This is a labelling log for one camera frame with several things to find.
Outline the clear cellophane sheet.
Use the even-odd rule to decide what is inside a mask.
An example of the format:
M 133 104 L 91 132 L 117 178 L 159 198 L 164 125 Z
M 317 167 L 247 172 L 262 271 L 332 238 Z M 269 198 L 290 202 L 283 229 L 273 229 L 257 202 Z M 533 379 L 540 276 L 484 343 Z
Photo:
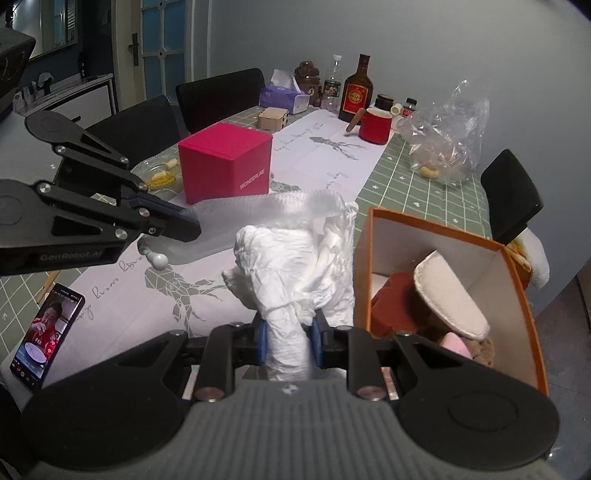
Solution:
M 348 202 L 338 192 L 315 190 L 291 191 L 205 200 L 184 208 L 184 215 L 200 223 L 200 236 L 181 242 L 162 236 L 143 235 L 137 250 L 152 267 L 184 265 L 228 250 L 235 245 L 235 235 L 245 226 L 296 227 L 324 219 L 355 218 L 356 202 Z

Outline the red sponge block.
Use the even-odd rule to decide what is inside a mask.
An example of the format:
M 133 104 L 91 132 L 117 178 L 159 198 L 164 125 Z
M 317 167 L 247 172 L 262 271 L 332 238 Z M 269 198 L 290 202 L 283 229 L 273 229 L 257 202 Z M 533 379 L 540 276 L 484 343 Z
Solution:
M 378 338 L 391 338 L 399 331 L 419 333 L 427 329 L 430 315 L 412 275 L 393 273 L 372 299 L 370 333 Z

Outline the brown plush towel dog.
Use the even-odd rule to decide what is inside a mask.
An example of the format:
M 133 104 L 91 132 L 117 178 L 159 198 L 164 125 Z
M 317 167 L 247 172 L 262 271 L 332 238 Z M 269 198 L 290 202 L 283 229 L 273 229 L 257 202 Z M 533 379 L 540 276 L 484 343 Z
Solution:
M 494 367 L 496 351 L 490 336 L 482 341 L 469 339 L 453 331 L 435 315 L 418 327 L 418 334 L 481 365 Z

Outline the white paper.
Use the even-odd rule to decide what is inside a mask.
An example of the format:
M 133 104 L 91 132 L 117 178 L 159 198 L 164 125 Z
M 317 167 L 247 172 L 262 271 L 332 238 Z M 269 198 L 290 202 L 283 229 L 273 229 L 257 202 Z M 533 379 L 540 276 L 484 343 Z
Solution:
M 271 381 L 320 377 L 304 329 L 321 310 L 331 327 L 352 326 L 353 236 L 359 206 L 346 202 L 325 218 L 322 233 L 303 220 L 270 226 L 247 225 L 235 236 L 235 267 L 223 281 L 243 306 L 267 323 Z

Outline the pink soft cloth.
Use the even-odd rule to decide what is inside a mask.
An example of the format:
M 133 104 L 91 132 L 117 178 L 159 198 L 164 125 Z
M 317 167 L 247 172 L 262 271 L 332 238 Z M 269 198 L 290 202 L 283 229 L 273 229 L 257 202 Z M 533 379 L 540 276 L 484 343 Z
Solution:
M 441 339 L 441 341 L 439 342 L 439 345 L 442 348 L 452 351 L 452 352 L 454 352 L 458 355 L 461 355 L 465 358 L 468 358 L 470 360 L 473 359 L 473 356 L 472 356 L 468 346 L 464 342 L 464 340 L 460 336 L 458 336 L 457 334 L 455 334 L 453 332 L 447 333 Z

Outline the glass plate with snacks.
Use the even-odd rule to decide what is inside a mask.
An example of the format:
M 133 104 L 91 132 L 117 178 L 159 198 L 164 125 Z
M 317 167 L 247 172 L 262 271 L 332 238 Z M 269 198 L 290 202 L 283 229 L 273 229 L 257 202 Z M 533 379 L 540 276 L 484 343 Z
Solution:
M 150 158 L 137 164 L 132 173 L 138 176 L 150 192 L 172 188 L 181 182 L 177 157 Z

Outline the black chair near left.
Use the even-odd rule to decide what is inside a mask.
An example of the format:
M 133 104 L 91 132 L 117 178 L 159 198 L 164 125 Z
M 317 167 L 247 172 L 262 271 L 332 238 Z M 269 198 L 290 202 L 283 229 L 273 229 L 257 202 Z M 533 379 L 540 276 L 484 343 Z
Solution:
M 180 140 L 172 106 L 163 95 L 103 119 L 87 131 L 125 157 L 130 169 Z

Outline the black chair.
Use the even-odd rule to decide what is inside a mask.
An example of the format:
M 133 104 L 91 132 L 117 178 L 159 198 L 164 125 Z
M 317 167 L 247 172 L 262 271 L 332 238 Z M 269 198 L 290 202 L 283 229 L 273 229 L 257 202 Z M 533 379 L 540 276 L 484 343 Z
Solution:
M 517 157 L 503 150 L 482 172 L 493 240 L 508 245 L 543 209 L 536 185 Z
M 263 71 L 249 68 L 177 85 L 176 99 L 190 134 L 259 104 Z
M 87 131 L 125 157 L 130 169 L 180 140 L 172 106 L 163 95 L 103 119 Z

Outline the pink red box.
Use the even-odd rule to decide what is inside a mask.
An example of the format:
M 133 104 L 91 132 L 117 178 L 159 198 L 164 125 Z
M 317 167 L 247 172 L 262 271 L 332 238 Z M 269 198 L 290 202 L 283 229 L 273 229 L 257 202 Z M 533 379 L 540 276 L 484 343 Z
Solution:
M 266 194 L 270 189 L 273 135 L 216 123 L 178 143 L 187 204 Z

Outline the white table runner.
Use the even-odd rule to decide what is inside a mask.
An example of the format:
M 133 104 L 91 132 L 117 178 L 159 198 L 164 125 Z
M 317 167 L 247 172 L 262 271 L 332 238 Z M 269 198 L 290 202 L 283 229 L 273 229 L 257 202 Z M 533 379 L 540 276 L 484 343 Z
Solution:
M 182 208 L 149 194 L 120 155 L 67 118 L 39 140 L 28 119 L 1 123 L 1 272 L 128 263 L 85 290 L 86 306 L 49 370 L 56 382 L 168 329 L 202 338 L 259 313 L 269 325 L 266 376 L 318 379 L 307 330 L 322 311 L 353 324 L 359 207 L 322 189 L 205 200 Z

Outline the black chair far left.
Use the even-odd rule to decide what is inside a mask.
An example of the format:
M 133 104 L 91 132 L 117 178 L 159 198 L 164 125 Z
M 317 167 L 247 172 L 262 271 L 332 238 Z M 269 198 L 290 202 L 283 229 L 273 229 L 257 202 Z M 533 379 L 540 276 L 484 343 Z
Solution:
M 176 99 L 190 134 L 259 104 L 263 71 L 249 68 L 177 85 Z

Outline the smartphone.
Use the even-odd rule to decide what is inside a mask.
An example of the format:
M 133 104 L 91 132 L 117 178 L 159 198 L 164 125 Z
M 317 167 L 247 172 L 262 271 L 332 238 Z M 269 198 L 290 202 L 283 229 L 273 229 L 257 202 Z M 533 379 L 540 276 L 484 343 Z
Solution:
M 11 361 L 11 373 L 31 392 L 37 392 L 53 358 L 85 305 L 85 297 L 56 283 L 32 320 Z

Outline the door with blue panes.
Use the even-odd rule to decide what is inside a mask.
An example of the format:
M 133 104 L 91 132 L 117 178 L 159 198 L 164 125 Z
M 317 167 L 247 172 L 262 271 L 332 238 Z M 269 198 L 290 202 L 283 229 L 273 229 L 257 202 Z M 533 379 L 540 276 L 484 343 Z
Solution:
M 176 106 L 176 87 L 211 72 L 211 1 L 113 1 L 112 47 L 121 109 L 160 95 Z

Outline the purple tissue box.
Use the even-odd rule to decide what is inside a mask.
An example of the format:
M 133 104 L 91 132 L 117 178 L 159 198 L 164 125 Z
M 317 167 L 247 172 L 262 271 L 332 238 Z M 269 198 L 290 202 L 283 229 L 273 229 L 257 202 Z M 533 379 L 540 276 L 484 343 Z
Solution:
M 291 115 L 303 113 L 310 104 L 310 95 L 301 90 L 293 74 L 283 70 L 273 70 L 270 84 L 259 92 L 259 106 L 287 110 Z

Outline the clear water bottle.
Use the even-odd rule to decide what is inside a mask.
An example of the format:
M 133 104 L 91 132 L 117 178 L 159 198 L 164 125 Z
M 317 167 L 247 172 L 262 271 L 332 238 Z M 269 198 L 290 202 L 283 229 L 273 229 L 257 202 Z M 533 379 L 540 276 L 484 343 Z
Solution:
M 341 104 L 341 63 L 341 55 L 332 55 L 332 64 L 325 72 L 324 85 L 322 85 L 321 108 L 335 114 L 339 112 L 339 105 Z

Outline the brown figurine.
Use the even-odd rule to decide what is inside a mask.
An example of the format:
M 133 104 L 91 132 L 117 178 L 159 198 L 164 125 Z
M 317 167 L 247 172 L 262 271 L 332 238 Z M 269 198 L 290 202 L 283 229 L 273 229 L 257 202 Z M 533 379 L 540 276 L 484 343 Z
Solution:
M 294 78 L 301 91 L 308 94 L 311 106 L 321 105 L 322 86 L 318 67 L 311 61 L 301 61 L 294 69 Z

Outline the white plush on stool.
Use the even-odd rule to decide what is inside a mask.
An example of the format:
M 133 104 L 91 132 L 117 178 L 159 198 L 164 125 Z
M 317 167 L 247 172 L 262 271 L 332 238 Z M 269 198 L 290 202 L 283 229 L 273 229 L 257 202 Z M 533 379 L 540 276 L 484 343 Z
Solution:
M 550 265 L 541 240 L 525 228 L 507 245 L 523 288 L 543 288 L 550 280 Z

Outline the red mug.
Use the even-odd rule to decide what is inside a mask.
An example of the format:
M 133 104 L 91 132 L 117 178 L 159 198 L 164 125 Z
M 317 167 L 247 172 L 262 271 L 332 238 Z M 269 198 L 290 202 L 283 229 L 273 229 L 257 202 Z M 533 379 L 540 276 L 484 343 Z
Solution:
M 346 126 L 346 132 L 350 133 L 360 125 L 359 137 L 363 141 L 386 145 L 390 139 L 393 118 L 393 114 L 386 110 L 376 107 L 360 108 Z

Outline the black chair right side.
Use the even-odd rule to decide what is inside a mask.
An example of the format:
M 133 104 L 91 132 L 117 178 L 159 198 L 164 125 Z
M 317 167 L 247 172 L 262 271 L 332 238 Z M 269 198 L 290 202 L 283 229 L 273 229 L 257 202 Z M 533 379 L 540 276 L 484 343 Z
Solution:
M 517 157 L 503 150 L 482 172 L 493 240 L 508 245 L 543 209 L 536 185 Z

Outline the brown liquor bottle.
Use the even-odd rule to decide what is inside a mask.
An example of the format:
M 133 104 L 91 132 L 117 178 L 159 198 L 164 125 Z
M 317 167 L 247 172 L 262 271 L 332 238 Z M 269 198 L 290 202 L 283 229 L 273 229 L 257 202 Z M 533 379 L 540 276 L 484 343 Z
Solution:
M 339 107 L 339 120 L 349 122 L 362 108 L 370 106 L 374 85 L 368 76 L 370 55 L 359 56 L 356 73 L 346 78 L 342 89 L 342 103 Z

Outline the clear plastic bag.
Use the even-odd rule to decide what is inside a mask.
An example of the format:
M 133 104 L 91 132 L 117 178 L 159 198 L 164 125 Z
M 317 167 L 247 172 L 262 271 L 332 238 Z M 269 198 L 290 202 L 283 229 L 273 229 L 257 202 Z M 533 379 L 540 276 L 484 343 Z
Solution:
M 443 185 L 457 185 L 475 173 L 490 115 L 490 79 L 462 81 L 450 98 L 398 122 L 409 147 L 411 169 Z

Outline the dark jar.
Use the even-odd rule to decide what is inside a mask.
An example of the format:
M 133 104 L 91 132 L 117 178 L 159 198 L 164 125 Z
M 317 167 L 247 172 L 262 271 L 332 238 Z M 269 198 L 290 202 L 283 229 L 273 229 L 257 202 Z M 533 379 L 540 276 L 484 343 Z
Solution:
M 386 94 L 378 94 L 374 106 L 380 110 L 390 112 L 394 106 L 394 99 Z

